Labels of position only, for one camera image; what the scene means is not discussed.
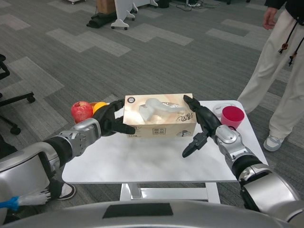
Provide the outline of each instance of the person's hand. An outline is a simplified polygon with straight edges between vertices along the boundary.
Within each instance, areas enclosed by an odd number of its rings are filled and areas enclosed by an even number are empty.
[[[267,30],[272,29],[275,26],[275,15],[277,13],[278,9],[268,7],[265,15],[264,15],[264,21],[263,21],[263,27]]]

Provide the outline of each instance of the cardboard box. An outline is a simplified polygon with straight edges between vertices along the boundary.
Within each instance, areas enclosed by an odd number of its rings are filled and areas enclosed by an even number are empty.
[[[136,128],[134,135],[128,137],[185,137],[193,136],[196,126],[195,113],[183,100],[184,94],[168,95],[130,95],[125,97],[123,123]],[[144,120],[143,111],[146,101],[156,98],[168,107],[183,108],[178,112],[155,111],[149,120]]]
[[[99,13],[110,14],[116,11],[114,0],[96,0]]]

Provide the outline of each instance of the gray floor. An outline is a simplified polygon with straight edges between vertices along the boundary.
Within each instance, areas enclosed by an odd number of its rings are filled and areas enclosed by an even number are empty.
[[[193,93],[199,100],[235,100],[255,68],[270,32],[261,28],[263,0],[233,0],[220,8],[184,12],[145,8],[128,21],[130,29],[86,27],[95,1],[0,0],[0,53],[11,76],[1,80],[3,99],[33,90],[37,101],[1,108],[22,128],[0,133],[21,149],[72,126],[71,105],[79,100],[112,101],[133,94]],[[262,104],[249,118],[259,142],[284,93],[291,67],[285,67]],[[304,196],[304,121],[273,153],[269,164]],[[163,184],[199,187],[201,184]],[[242,207],[237,183],[218,183],[223,204]],[[77,185],[67,201],[41,211],[118,200],[120,185]]]

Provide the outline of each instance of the white table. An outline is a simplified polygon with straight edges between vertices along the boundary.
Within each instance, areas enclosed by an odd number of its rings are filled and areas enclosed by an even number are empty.
[[[237,101],[201,101],[210,110],[219,103]],[[116,113],[123,115],[123,109]],[[237,129],[244,144],[265,164],[267,161],[250,122],[245,117]],[[195,133],[201,132],[197,125]],[[62,179],[72,184],[122,183],[121,200],[189,199],[219,203],[216,182],[237,181],[218,146],[207,144],[187,158],[181,154],[192,137],[162,139],[130,139],[123,134],[103,137],[85,153],[66,164]],[[206,183],[205,188],[141,189],[140,183]]]

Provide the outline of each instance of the sneaker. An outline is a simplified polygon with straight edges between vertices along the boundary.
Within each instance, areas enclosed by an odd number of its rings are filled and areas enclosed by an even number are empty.
[[[67,200],[72,198],[76,193],[76,188],[74,185],[64,183],[61,190],[61,195],[58,200]]]
[[[279,139],[269,135],[263,145],[266,150],[273,152],[273,151],[277,151],[281,147],[283,141],[284,138]]]

